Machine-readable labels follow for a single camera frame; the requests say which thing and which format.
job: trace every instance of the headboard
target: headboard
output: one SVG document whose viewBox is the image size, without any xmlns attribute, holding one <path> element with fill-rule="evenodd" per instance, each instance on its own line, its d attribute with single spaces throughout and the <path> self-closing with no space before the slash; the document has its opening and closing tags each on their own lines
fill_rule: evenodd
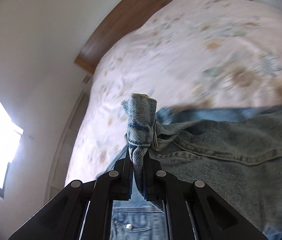
<svg viewBox="0 0 282 240">
<path fill-rule="evenodd" d="M 93 74 L 101 58 L 128 33 L 142 25 L 172 0 L 122 0 L 101 22 L 74 63 Z"/>
</svg>

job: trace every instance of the wooden bed frame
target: wooden bed frame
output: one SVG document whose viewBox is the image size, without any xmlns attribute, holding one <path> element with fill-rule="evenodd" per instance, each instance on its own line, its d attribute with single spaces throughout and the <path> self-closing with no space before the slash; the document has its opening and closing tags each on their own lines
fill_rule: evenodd
<svg viewBox="0 0 282 240">
<path fill-rule="evenodd" d="M 142 27 L 154 13 L 171 1 L 122 0 L 93 32 L 74 61 L 89 73 L 83 82 L 88 82 L 101 58 L 117 41 Z"/>
</svg>

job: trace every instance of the bed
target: bed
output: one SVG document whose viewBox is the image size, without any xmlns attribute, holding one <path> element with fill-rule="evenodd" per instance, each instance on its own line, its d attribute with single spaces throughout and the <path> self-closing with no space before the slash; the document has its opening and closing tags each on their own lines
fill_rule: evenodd
<svg viewBox="0 0 282 240">
<path fill-rule="evenodd" d="M 282 11 L 247 0 L 122 0 L 76 63 L 93 74 L 66 184 L 94 180 L 126 145 L 131 93 L 161 107 L 282 104 Z"/>
</svg>

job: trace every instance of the denim jacket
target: denim jacket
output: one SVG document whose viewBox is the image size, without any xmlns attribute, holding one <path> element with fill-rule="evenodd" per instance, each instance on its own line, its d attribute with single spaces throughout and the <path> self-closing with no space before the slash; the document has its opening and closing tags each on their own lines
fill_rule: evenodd
<svg viewBox="0 0 282 240">
<path fill-rule="evenodd" d="M 146 95 L 132 94 L 123 107 L 139 192 L 149 150 L 178 179 L 205 181 L 266 236 L 282 233 L 282 106 L 240 122 L 177 124 L 160 124 L 156 101 Z"/>
</svg>

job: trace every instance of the mattress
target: mattress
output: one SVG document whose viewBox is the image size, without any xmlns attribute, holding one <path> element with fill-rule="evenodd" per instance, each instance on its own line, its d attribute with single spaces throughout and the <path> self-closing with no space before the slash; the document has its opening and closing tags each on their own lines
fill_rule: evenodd
<svg viewBox="0 0 282 240">
<path fill-rule="evenodd" d="M 282 104 L 282 11 L 249 0 L 173 0 L 102 58 L 66 184 L 94 180 L 126 145 L 131 93 L 161 107 Z"/>
</svg>

